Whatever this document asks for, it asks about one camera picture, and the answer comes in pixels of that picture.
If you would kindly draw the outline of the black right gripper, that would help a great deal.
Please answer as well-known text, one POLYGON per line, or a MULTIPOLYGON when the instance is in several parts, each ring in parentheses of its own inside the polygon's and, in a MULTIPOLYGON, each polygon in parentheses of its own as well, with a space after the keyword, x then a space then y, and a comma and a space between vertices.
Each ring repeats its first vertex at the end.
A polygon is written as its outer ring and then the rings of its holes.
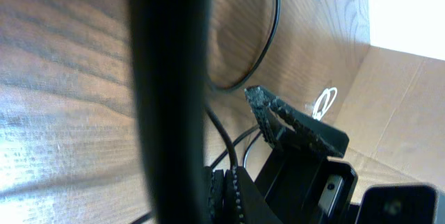
MULTIPOLYGON (((283 223, 354 223, 358 205, 351 199, 358 175, 349 163, 327 159, 344 157, 347 134, 263 86, 246 88, 245 97, 265 141, 276 149, 255 180, 274 215, 283 223)), ((207 223, 222 223, 224 171, 205 166, 204 185, 207 223)))

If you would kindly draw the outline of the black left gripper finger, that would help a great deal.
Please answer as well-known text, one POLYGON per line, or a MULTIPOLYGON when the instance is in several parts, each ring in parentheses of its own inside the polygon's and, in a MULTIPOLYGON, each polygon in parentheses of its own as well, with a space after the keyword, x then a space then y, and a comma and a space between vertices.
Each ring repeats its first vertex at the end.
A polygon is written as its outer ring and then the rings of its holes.
POLYGON ((244 167, 225 173, 224 223, 279 224, 244 167))

